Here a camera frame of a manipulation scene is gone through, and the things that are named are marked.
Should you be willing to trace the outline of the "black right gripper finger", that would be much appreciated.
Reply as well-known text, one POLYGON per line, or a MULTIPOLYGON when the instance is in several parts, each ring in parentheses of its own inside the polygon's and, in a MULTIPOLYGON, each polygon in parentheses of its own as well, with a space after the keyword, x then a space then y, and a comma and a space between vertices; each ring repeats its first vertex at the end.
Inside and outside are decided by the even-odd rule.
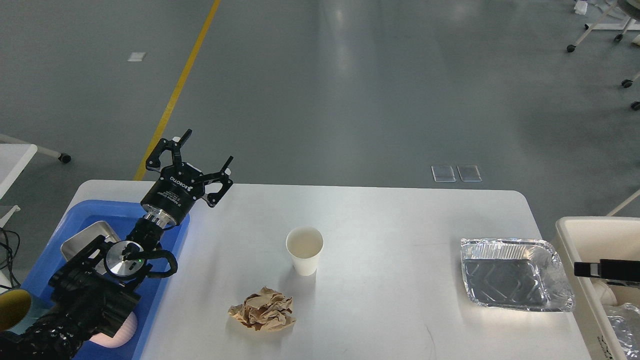
POLYGON ((599 262, 574 262, 576 277, 598 278, 617 282, 639 282, 640 262, 638 260, 600 259, 599 262))

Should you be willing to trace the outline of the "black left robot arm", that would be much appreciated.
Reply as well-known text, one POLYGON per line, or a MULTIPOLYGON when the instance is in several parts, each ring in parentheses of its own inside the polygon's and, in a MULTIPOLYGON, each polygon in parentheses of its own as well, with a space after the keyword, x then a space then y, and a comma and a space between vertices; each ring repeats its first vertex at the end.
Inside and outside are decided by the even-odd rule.
POLYGON ((230 156, 221 169, 205 174, 182 160, 192 134, 159 139, 145 167, 159 174, 141 200, 144 215, 124 240, 90 235, 87 244, 55 271, 48 281, 53 306, 23 331, 1 332, 3 360, 71 360, 91 337, 114 337, 141 296, 146 279, 164 279, 178 271, 174 254, 162 248, 167 231, 180 226, 194 204, 203 199, 214 208, 233 186, 230 156))

